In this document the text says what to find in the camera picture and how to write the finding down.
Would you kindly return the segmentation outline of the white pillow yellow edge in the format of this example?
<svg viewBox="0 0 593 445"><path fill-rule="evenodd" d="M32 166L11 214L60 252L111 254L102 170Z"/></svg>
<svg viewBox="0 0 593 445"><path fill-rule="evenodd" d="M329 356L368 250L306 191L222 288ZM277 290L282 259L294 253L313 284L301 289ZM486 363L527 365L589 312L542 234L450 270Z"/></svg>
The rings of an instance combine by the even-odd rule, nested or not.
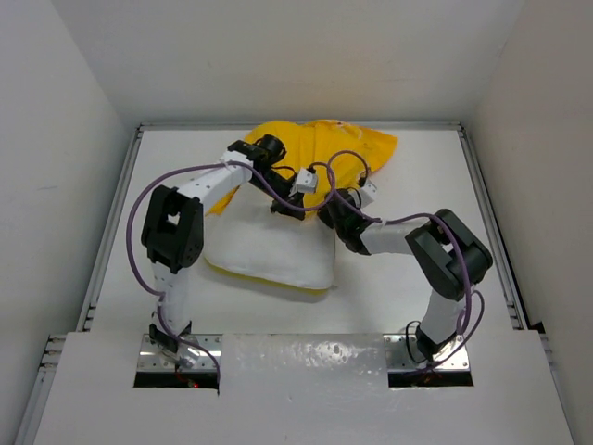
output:
<svg viewBox="0 0 593 445"><path fill-rule="evenodd" d="M322 292L334 281L334 232L319 219L271 212L271 198L250 185L205 219L203 257L220 271Z"/></svg>

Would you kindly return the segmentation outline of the yellow pillowcase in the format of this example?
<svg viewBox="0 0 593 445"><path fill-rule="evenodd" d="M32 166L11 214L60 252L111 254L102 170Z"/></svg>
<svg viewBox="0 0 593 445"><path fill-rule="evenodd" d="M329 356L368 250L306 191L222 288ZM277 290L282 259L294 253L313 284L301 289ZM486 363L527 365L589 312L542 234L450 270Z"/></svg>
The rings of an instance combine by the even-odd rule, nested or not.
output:
<svg viewBox="0 0 593 445"><path fill-rule="evenodd" d="M337 120L303 124L268 121L251 130L244 141L253 144L266 134L281 140L286 149L277 163L281 176L290 176L289 167L298 171L315 161L329 163L338 188L357 185L365 172L378 172L392 158L398 143L392 134Z"/></svg>

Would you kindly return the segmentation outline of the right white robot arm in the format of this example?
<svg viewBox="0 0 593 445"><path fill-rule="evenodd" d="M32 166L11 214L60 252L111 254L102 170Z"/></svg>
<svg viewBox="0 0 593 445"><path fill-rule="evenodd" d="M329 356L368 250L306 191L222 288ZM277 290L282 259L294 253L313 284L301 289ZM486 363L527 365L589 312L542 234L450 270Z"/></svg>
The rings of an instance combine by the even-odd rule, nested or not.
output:
<svg viewBox="0 0 593 445"><path fill-rule="evenodd" d="M383 222L363 214L360 203L361 195L338 189L318 217L354 253L410 255L417 261L431 295L415 331L416 345L431 361L467 329L473 288L492 267L492 255L452 210Z"/></svg>

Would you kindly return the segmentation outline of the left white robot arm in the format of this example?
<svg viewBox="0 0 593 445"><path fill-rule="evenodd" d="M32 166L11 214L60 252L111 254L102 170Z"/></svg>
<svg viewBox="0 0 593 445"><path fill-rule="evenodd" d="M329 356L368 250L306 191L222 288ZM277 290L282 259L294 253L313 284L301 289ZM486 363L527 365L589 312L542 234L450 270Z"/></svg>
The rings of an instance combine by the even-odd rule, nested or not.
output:
<svg viewBox="0 0 593 445"><path fill-rule="evenodd" d="M132 256L132 223L144 197L148 208L141 232L141 244L152 266L154 286L138 282L156 296L157 306L149 326L149 337L171 354L190 345L187 336L192 322L184 312L187 301L187 269L200 257L204 244L206 214L226 195L244 184L252 184L272 197L271 209L302 221L306 216L304 194L297 190L297 174L285 178L274 167L284 159L283 142L264 134L253 143L233 142L214 164L181 170L197 177L169 187L162 182L175 172L155 180L134 202L127 222L126 249Z"/></svg>

